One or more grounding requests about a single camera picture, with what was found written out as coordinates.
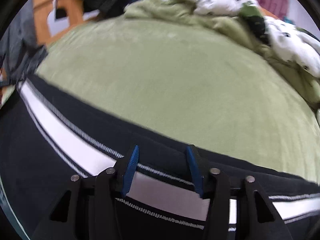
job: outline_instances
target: wooden headboard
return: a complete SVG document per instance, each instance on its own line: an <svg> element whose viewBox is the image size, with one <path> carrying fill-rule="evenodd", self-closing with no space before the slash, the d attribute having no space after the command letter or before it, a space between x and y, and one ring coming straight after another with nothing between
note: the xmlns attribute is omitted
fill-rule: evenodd
<svg viewBox="0 0 320 240"><path fill-rule="evenodd" d="M59 40L64 34L77 25L84 23L82 0L56 0L57 8L64 8L69 17L69 27L62 32L51 36L47 19L53 10L53 0L33 0L34 19L38 44L50 44ZM265 15L277 18L265 9L261 9Z"/></svg>

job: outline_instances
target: white wall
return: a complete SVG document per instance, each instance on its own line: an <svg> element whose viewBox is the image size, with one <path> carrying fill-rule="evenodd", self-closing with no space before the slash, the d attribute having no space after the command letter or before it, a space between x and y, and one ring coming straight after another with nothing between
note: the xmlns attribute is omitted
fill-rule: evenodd
<svg viewBox="0 0 320 240"><path fill-rule="evenodd" d="M84 19L87 19L89 17L94 17L94 16L98 15L98 13L99 13L98 11L85 13ZM53 11L49 14L47 22L48 22L49 31L51 33L51 36L54 36L55 34L61 32L64 29L69 27L68 17L64 18L64 19L55 20L55 9L53 9Z"/></svg>
<svg viewBox="0 0 320 240"><path fill-rule="evenodd" d="M293 20L295 25L306 29L320 39L320 31L318 27L298 0L289 0L287 17L290 20Z"/></svg>

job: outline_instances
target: metal screw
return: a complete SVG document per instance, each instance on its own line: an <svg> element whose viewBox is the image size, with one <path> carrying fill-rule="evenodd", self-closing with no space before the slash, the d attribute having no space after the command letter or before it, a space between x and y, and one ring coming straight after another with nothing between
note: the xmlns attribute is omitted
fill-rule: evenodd
<svg viewBox="0 0 320 240"><path fill-rule="evenodd" d="M219 170L218 168L211 168L211 169L210 169L210 173L211 173L211 174L218 175L218 174L220 174L220 170Z"/></svg>
<svg viewBox="0 0 320 240"><path fill-rule="evenodd" d="M256 180L254 176L247 176L245 179L247 180L247 182L254 182Z"/></svg>
<svg viewBox="0 0 320 240"><path fill-rule="evenodd" d="M115 172L116 172L116 170L112 167L106 169L107 174L114 174Z"/></svg>
<svg viewBox="0 0 320 240"><path fill-rule="evenodd" d="M77 181L78 179L80 179L80 176L77 175L77 174L71 176L71 180L72 180L72 181Z"/></svg>

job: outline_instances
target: blue gripper pad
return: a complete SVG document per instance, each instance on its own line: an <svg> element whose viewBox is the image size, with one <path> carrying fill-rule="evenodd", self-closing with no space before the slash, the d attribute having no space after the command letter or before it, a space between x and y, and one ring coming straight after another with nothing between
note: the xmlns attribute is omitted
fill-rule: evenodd
<svg viewBox="0 0 320 240"><path fill-rule="evenodd" d="M187 161L191 172L192 182L195 185L195 190L200 197L203 197L203 177L190 146L187 146Z"/></svg>
<svg viewBox="0 0 320 240"><path fill-rule="evenodd" d="M123 175L123 185L121 195L125 197L125 195L130 191L130 187L132 184L134 173L137 169L139 160L139 147L136 145L131 154L130 161L128 163L127 169Z"/></svg>

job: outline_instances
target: mattress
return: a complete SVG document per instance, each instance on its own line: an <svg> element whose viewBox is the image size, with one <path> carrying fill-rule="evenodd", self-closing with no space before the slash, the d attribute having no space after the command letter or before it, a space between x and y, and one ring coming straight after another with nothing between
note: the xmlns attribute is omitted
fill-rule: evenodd
<svg viewBox="0 0 320 240"><path fill-rule="evenodd" d="M109 19L49 48L37 75L175 140L320 182L320 128L261 56L209 29Z"/></svg>

